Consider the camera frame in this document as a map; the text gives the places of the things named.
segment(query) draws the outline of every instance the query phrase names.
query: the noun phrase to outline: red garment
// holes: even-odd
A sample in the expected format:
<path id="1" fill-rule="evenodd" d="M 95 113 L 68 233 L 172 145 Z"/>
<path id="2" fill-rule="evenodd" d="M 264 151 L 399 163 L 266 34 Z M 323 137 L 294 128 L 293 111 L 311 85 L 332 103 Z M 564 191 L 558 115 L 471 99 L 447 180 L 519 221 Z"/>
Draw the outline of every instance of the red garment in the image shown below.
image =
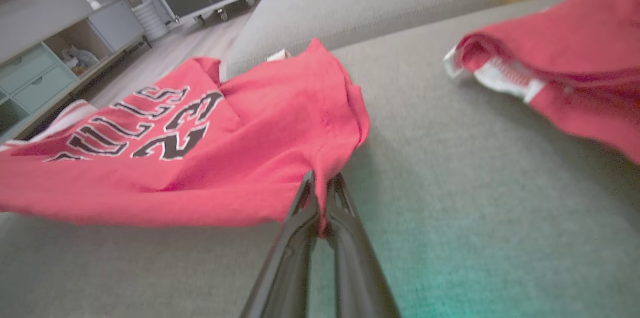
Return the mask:
<path id="1" fill-rule="evenodd" d="M 458 43 L 453 65 L 640 163 L 640 0 L 566 0 L 484 27 Z"/>
<path id="2" fill-rule="evenodd" d="M 190 59 L 0 152 L 0 209 L 81 224 L 254 225 L 283 220 L 309 170 L 324 209 L 328 179 L 369 131 L 360 88 L 318 40 L 222 84 L 219 63 Z"/>

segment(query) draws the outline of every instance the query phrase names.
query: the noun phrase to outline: cabinet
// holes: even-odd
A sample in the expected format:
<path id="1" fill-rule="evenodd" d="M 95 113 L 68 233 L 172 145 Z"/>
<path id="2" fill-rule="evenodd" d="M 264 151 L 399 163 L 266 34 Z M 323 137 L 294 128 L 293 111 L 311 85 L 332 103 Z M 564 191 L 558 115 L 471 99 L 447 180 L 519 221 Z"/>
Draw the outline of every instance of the cabinet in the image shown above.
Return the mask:
<path id="1" fill-rule="evenodd" d="M 130 7 L 118 1 L 0 65 L 0 143 L 25 136 L 70 93 L 142 39 L 142 25 Z M 74 74 L 59 57 L 72 46 L 88 50 L 97 61 Z"/>

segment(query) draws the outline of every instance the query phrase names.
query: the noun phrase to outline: gray upholstery fabric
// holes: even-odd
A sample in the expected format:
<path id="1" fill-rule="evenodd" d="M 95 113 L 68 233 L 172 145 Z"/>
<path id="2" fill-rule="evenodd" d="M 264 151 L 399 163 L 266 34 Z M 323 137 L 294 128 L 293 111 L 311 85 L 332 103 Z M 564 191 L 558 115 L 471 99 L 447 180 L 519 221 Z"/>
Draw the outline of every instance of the gray upholstery fabric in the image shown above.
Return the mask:
<path id="1" fill-rule="evenodd" d="M 557 1 L 334 52 L 371 117 L 343 172 L 405 318 L 640 317 L 640 169 L 442 70 L 466 31 Z M 3 214 L 0 316 L 236 317 L 277 229 L 77 227 Z M 332 266 L 318 243 L 311 318 L 334 316 Z"/>
<path id="2" fill-rule="evenodd" d="M 498 0 L 261 0 L 226 59 L 227 77 L 318 37 L 336 49 L 405 28 L 494 6 Z"/>

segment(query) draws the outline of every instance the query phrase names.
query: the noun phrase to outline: cabinet door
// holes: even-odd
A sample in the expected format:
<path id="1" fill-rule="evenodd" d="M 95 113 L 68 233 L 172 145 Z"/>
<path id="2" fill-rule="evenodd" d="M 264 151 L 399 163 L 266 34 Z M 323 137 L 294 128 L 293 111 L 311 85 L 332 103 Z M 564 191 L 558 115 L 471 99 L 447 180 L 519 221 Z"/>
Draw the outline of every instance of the cabinet door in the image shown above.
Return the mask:
<path id="1" fill-rule="evenodd" d="M 100 9 L 89 17 L 89 22 L 113 52 L 124 49 L 128 43 L 142 36 L 145 31 L 124 1 Z"/>

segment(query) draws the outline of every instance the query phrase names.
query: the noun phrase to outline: metal tongs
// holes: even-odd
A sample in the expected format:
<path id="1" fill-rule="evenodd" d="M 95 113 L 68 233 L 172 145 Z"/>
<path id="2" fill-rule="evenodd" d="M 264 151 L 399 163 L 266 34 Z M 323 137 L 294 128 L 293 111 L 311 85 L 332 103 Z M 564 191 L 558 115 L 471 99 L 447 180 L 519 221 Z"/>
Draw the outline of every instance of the metal tongs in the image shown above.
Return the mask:
<path id="1" fill-rule="evenodd" d="M 267 256 L 240 318 L 305 318 L 311 251 L 320 227 L 316 177 L 308 172 Z M 382 268 L 345 180 L 327 184 L 327 242 L 334 250 L 338 318 L 399 318 Z"/>

